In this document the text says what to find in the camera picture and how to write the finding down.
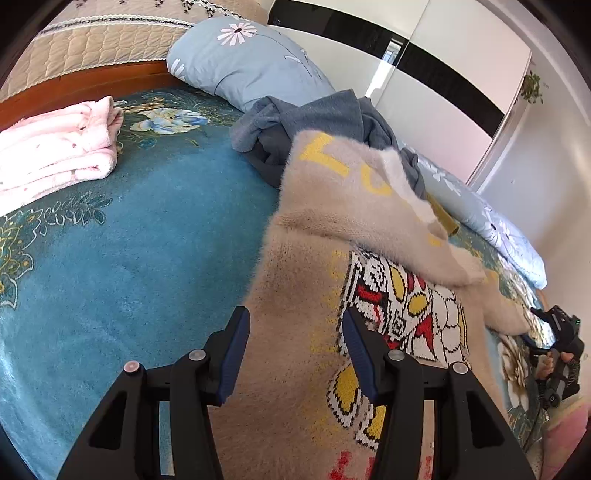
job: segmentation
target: light blue pillow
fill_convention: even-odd
[[[419,155],[425,190],[454,218],[478,233],[536,288],[547,284],[544,261],[527,237],[464,182]]]
[[[232,17],[203,20],[168,52],[168,71],[246,112],[264,96],[301,106],[335,92],[297,43]]]

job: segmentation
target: sliding closet door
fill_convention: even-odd
[[[430,0],[377,104],[394,132],[467,181],[511,109],[530,49],[476,0]]]
[[[277,0],[269,25],[305,49],[336,90],[379,99],[428,0]]]

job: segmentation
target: beige fuzzy sweater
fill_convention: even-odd
[[[395,160],[321,132],[296,137],[245,300],[252,326],[238,383],[210,411],[225,478],[368,477],[384,407],[359,390],[340,325],[348,306],[421,361],[469,364],[504,413],[485,325],[524,333],[523,312],[493,272],[417,216],[421,201],[385,164]],[[432,422],[426,404],[421,475]]]

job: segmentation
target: folded pink blanket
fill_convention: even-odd
[[[105,97],[0,132],[0,215],[75,183],[105,178],[117,164],[122,123],[123,110]]]

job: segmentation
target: bed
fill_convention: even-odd
[[[231,0],[74,0],[0,89],[0,128],[103,95],[125,111],[107,179],[0,217],[0,424],[39,480],[57,476],[126,361],[152,368],[202,346],[251,282],[278,193],[231,149],[229,127],[241,113],[183,86],[163,62],[188,28],[215,15],[266,23],[257,4]],[[450,241],[495,270],[505,296],[542,306],[469,228]],[[540,346],[552,342],[530,322]],[[494,332],[488,348],[523,445],[541,423],[527,351]]]
[[[277,205],[277,191],[231,149],[228,131],[240,112],[224,100],[168,87],[117,105],[126,117],[119,163],[107,179],[0,218],[0,236],[9,239],[0,267],[0,423],[40,480],[56,477],[126,361],[169,364],[226,323]],[[189,112],[204,124],[193,124]],[[179,121],[162,127],[155,116]],[[530,284],[477,234],[461,226],[450,241],[497,271],[504,295],[541,307]],[[551,342],[530,320],[535,340]],[[540,425],[527,351],[519,338],[489,332],[488,341],[523,445]],[[170,456],[163,461],[170,468]]]

